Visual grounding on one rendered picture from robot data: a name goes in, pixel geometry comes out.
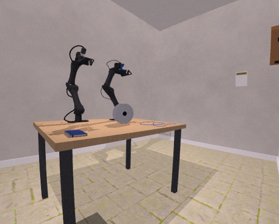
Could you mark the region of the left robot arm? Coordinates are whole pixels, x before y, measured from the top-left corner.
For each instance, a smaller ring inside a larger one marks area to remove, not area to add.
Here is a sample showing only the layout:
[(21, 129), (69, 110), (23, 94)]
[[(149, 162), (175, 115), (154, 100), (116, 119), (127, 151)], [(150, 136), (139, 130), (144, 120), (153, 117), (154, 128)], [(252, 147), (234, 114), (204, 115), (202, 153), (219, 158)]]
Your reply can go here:
[(109, 95), (109, 97), (112, 100), (114, 106), (118, 105), (119, 103), (118, 103), (118, 101), (115, 97), (114, 89), (112, 87), (110, 87), (110, 84), (111, 84), (111, 81), (112, 81), (112, 78), (113, 78), (114, 74), (120, 74), (120, 73), (121, 73), (120, 63), (115, 63), (114, 67), (110, 68), (109, 75), (107, 77), (105, 85), (103, 86), (104, 91), (107, 93), (107, 95)]

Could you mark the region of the grey disc with black centre hole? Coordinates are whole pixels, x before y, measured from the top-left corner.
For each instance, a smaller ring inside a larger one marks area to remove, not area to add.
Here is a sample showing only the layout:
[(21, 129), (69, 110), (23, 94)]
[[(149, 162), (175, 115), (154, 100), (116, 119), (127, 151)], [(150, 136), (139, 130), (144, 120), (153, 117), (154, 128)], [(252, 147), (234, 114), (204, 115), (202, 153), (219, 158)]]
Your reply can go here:
[(112, 115), (116, 122), (126, 124), (133, 118), (133, 109), (129, 104), (118, 104), (114, 107)]

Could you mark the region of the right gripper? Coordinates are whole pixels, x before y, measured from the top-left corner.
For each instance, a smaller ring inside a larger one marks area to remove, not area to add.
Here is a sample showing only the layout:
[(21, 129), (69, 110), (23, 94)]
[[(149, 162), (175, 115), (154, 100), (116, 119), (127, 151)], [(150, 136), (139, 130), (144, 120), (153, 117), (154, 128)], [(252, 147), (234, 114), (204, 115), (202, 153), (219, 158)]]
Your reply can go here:
[[(89, 64), (89, 61), (90, 61), (90, 64)], [(84, 54), (78, 55), (78, 63), (80, 65), (85, 64), (85, 65), (91, 65), (92, 66), (93, 62), (94, 62), (94, 59), (84, 57)]]

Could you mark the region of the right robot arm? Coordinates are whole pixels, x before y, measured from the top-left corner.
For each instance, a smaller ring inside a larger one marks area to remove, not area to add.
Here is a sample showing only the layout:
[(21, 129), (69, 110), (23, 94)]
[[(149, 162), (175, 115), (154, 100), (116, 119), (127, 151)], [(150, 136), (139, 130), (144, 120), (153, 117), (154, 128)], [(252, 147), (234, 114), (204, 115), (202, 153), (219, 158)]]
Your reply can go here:
[[(70, 71), (70, 77), (68, 82), (66, 83), (66, 87), (68, 91), (71, 93), (73, 101), (74, 101), (74, 114), (75, 114), (75, 121), (71, 123), (77, 123), (77, 122), (89, 122), (88, 120), (82, 120), (82, 115), (84, 113), (84, 107), (81, 104), (79, 97), (78, 97), (78, 86), (75, 84), (75, 78), (77, 70), (79, 69), (79, 66), (81, 66), (78, 61), (78, 55), (86, 53), (86, 48), (82, 48), (81, 52), (77, 52), (77, 56), (75, 58), (75, 61), (72, 60), (71, 62), (71, 71)], [(71, 85), (70, 85), (71, 84)]]

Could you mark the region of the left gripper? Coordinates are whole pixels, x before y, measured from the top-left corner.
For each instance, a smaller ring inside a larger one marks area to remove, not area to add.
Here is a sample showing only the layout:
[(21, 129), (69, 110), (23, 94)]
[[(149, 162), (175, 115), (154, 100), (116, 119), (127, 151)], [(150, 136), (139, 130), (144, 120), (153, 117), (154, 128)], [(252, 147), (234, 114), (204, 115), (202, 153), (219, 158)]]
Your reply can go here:
[[(131, 75), (132, 73), (129, 71), (129, 70), (123, 70), (122, 69), (122, 64), (121, 64), (121, 67), (120, 67), (120, 70), (121, 70), (121, 73), (120, 73), (120, 75), (123, 77), (123, 76), (128, 76), (128, 75)], [(127, 73), (126, 73), (127, 72)], [(129, 74), (129, 72), (130, 72), (130, 74)]]

